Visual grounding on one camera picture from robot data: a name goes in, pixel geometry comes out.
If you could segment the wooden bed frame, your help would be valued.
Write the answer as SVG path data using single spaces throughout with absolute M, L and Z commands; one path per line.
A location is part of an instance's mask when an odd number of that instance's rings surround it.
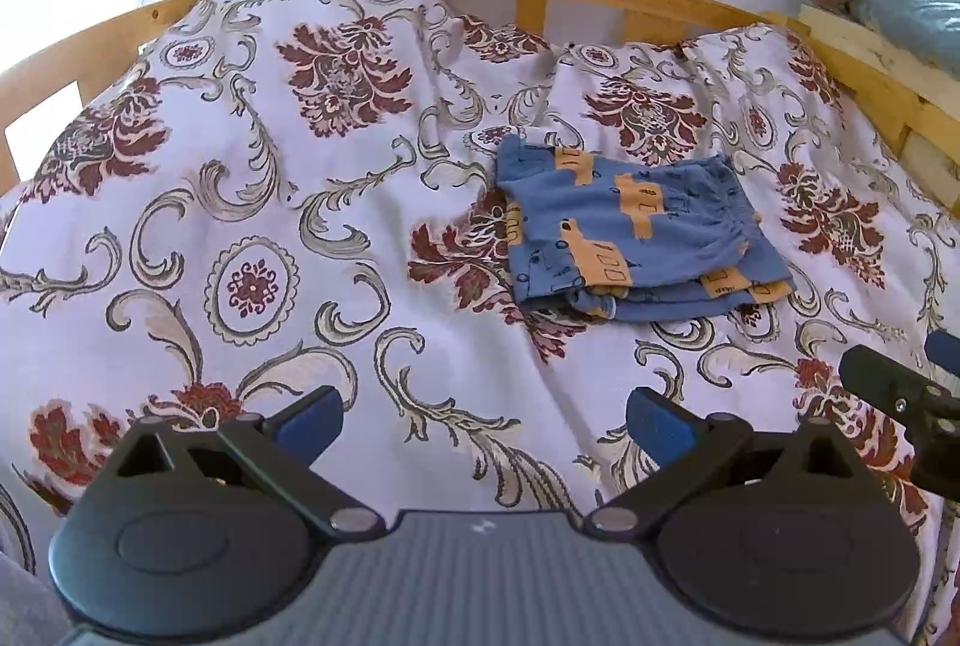
M 15 64 L 2 76 L 2 123 L 36 109 L 64 87 L 83 102 L 100 94 L 132 66 L 147 41 L 178 22 L 202 0 L 164 0 L 93 25 Z M 541 34 L 550 4 L 590 2 L 622 14 L 624 41 L 672 45 L 699 31 L 724 31 L 755 22 L 755 14 L 713 0 L 514 0 L 519 29 Z M 766 22 L 793 32 L 850 92 L 890 151 L 926 193 L 949 212 L 958 209 L 958 118 L 926 102 L 893 77 L 811 37 L 799 13 L 766 13 Z

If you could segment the white floral bedspread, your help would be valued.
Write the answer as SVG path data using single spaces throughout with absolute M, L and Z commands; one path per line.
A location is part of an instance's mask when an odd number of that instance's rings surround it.
M 719 155 L 794 290 L 716 318 L 604 323 L 512 297 L 506 137 L 586 162 Z M 674 48 L 553 45 L 443 0 L 205 0 L 2 199 L 2 638 L 55 643 L 53 532 L 142 419 L 213 430 L 319 386 L 320 474 L 382 513 L 612 500 L 654 467 L 658 387 L 758 428 L 838 426 L 921 552 L 900 620 L 958 638 L 958 508 L 846 348 L 928 370 L 958 326 L 958 227 L 866 109 L 770 25 Z

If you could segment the blue orange patterned pants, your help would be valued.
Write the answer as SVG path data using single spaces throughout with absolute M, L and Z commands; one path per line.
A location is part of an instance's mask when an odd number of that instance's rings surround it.
M 523 310 L 670 323 L 793 292 L 786 261 L 719 155 L 641 167 L 508 136 L 496 186 Z

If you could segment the light wooden shelf board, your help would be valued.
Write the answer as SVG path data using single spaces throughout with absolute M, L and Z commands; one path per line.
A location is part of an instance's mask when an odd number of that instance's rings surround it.
M 809 4 L 799 9 L 799 20 L 811 29 L 811 37 L 815 40 L 888 74 L 952 118 L 960 116 L 960 82 L 957 77 L 924 63 L 864 25 L 812 8 Z

